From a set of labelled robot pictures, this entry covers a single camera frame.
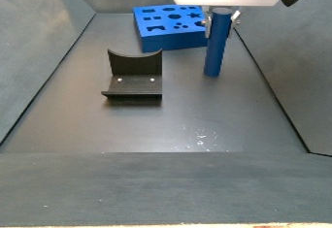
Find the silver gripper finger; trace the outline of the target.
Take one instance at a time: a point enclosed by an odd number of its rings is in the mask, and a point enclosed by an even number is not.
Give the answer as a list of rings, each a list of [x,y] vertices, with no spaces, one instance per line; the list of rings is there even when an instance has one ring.
[[[209,39],[212,30],[212,17],[205,17],[205,19],[201,21],[201,24],[205,26],[205,38]]]
[[[235,11],[235,13],[234,13],[234,15],[231,17],[231,27],[230,27],[230,33],[228,33],[230,38],[232,36],[234,28],[239,24],[240,15],[242,15],[242,12],[238,10],[238,11]]]

